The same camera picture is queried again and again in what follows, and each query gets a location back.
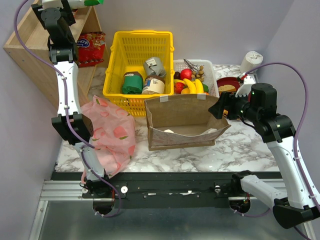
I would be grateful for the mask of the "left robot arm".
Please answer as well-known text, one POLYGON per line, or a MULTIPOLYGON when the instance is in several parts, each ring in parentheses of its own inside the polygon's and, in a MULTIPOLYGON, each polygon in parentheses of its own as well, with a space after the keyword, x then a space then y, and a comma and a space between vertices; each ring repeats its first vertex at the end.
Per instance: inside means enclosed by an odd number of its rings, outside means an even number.
POLYGON ((66 0, 44 0, 31 6, 48 32, 50 66, 56 72, 59 107, 51 123, 59 135, 79 154, 85 168, 85 182, 106 182, 108 176, 99 162, 92 143, 92 121, 81 110, 78 94, 78 47, 70 27, 75 24, 72 8, 66 0))

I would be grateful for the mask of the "brown paper grocery bag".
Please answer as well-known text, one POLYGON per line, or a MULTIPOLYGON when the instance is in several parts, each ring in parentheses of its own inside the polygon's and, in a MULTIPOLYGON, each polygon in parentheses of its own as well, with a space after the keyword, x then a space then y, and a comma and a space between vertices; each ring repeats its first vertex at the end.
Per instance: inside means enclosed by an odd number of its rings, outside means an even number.
POLYGON ((145 100, 150 151, 213 146, 231 125, 216 119, 209 108, 218 98, 206 94, 178 94, 145 100))

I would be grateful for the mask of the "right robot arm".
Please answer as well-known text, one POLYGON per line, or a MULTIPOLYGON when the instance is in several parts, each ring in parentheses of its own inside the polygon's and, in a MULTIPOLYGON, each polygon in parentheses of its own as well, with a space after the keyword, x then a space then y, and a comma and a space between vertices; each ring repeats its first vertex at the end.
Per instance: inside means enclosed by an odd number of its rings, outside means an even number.
POLYGON ((291 119, 277 113, 277 91, 267 83, 255 83, 244 96, 222 92, 208 110, 216 119, 227 111, 230 120, 248 120, 271 151, 280 170, 286 192, 280 192, 246 170, 232 176, 232 193, 245 192, 268 206, 284 229, 320 216, 320 194, 304 164, 291 119))

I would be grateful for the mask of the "green white chips bag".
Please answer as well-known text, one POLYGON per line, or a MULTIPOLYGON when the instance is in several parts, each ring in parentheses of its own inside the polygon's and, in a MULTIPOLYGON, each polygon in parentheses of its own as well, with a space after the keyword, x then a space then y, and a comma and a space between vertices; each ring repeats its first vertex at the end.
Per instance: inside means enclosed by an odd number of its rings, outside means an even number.
POLYGON ((102 5, 104 0, 68 0, 68 3, 70 8, 73 10, 102 5))

